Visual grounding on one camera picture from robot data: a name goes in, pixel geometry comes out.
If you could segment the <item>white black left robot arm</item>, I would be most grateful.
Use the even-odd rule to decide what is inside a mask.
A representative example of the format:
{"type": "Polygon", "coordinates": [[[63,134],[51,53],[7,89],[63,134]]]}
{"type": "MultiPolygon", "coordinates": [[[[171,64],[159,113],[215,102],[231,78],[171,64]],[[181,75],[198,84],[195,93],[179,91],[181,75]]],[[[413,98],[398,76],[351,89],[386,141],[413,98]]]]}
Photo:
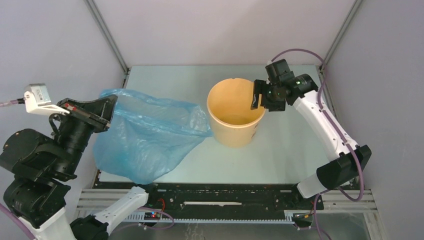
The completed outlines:
{"type": "Polygon", "coordinates": [[[118,98],[112,94],[92,101],[63,99],[57,104],[38,103],[27,93],[29,113],[48,116],[52,136],[26,128],[5,142],[0,165],[14,175],[3,195],[4,211],[32,240],[106,240],[132,212],[153,208],[158,194],[134,186],[111,206],[94,215],[68,221],[66,194],[69,180],[94,133],[106,132],[118,98]]]}

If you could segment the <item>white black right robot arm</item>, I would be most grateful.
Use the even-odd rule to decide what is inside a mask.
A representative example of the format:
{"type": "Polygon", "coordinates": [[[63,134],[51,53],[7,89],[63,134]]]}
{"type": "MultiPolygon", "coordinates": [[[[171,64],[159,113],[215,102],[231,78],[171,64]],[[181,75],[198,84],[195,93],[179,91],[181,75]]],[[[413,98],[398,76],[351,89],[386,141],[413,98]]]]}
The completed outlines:
{"type": "Polygon", "coordinates": [[[371,149],[367,145],[360,146],[342,128],[311,76],[296,76],[284,59],[270,62],[265,69],[268,79],[253,82],[250,108],[282,112],[287,105],[294,107],[317,135],[329,160],[293,187],[291,204],[304,209],[311,197],[341,187],[354,178],[358,178],[359,187],[363,189],[363,170],[372,155],[371,149]]]}

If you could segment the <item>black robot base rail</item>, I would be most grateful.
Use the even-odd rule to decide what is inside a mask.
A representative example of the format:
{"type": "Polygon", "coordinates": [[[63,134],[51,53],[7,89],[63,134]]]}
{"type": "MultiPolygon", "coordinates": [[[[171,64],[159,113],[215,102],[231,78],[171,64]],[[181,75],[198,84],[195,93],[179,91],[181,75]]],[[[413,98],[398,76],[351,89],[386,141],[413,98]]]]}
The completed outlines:
{"type": "Polygon", "coordinates": [[[301,198],[289,184],[151,183],[148,207],[163,209],[175,221],[290,221],[290,213],[310,213],[314,198],[301,198]]]}

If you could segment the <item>blue plastic trash bag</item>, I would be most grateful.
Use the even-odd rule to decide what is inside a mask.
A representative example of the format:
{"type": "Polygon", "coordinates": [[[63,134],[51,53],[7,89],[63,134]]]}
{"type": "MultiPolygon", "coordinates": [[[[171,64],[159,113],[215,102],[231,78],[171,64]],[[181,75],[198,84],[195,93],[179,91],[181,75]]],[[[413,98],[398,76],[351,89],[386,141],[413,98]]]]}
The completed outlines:
{"type": "Polygon", "coordinates": [[[147,185],[175,169],[196,146],[212,137],[200,105],[156,98],[130,89],[103,90],[117,96],[110,127],[93,145],[96,167],[147,185]]]}

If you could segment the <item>yellow printed trash bin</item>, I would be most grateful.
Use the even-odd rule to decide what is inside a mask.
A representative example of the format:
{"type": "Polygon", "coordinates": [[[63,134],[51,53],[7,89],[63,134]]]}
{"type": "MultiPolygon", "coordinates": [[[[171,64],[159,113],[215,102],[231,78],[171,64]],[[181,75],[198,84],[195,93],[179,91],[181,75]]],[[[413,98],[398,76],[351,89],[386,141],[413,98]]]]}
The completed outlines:
{"type": "Polygon", "coordinates": [[[214,138],[222,145],[241,148],[256,134],[266,109],[251,109],[254,83],[244,78],[228,78],[216,83],[206,101],[214,138]]]}

